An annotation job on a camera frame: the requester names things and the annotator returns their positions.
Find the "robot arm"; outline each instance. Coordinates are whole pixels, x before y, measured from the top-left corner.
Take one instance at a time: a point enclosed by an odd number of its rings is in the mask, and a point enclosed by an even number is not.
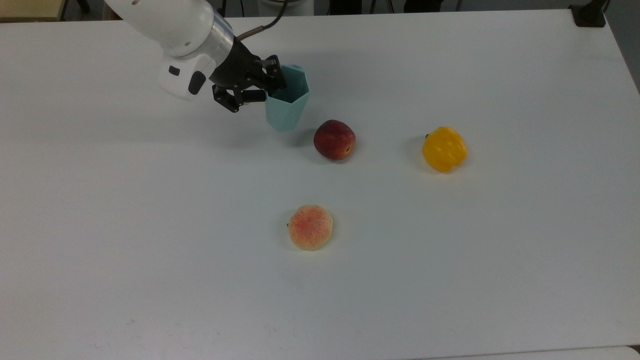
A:
[[[231,25],[205,0],[106,0],[131,26],[163,48],[158,83],[169,94],[192,100],[210,79],[216,102],[237,112],[285,88],[275,55],[253,55]],[[261,90],[246,90],[256,86]]]

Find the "yellow bell pepper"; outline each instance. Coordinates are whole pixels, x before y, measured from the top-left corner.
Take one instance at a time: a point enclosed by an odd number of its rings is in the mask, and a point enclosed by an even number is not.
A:
[[[424,139],[422,155],[434,169],[450,172],[467,157],[467,147],[453,127],[439,127]]]

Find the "teal cup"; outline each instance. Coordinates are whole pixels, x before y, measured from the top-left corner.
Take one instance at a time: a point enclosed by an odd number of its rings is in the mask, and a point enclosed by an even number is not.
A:
[[[282,74],[287,88],[267,95],[265,111],[267,122],[275,131],[291,131],[298,125],[298,120],[305,109],[310,90],[305,71],[297,65],[282,65]]]

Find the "peach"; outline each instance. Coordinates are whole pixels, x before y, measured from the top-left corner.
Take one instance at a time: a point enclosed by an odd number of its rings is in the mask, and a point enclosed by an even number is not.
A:
[[[344,160],[356,145],[356,134],[338,120],[327,120],[320,125],[314,135],[314,146],[325,158]]]
[[[303,250],[313,251],[329,241],[333,219],[321,206],[304,205],[293,214],[287,226],[293,244]]]

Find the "black cable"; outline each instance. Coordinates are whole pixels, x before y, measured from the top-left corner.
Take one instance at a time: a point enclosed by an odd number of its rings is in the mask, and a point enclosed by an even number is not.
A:
[[[282,14],[284,14],[284,10],[287,8],[287,4],[289,4],[289,0],[284,0],[284,3],[282,3],[282,7],[280,8],[280,13],[278,13],[278,16],[276,17],[276,19],[274,21],[271,21],[271,23],[263,26],[262,30],[267,30],[271,26],[274,26],[276,22],[280,20],[280,18],[282,17]]]
[[[222,7],[219,12],[222,17],[225,17],[225,13],[227,12],[227,0],[222,0]]]
[[[284,3],[282,4],[282,7],[280,8],[280,12],[278,13],[278,16],[276,16],[276,19],[274,21],[271,21],[269,24],[263,25],[263,26],[258,26],[255,29],[251,29],[249,31],[245,31],[244,33],[238,35],[237,39],[238,41],[242,41],[250,36],[253,36],[257,33],[262,33],[264,30],[267,30],[268,28],[274,26],[282,17],[282,14],[284,14],[284,10],[287,8],[287,4],[289,4],[289,0],[284,0]]]

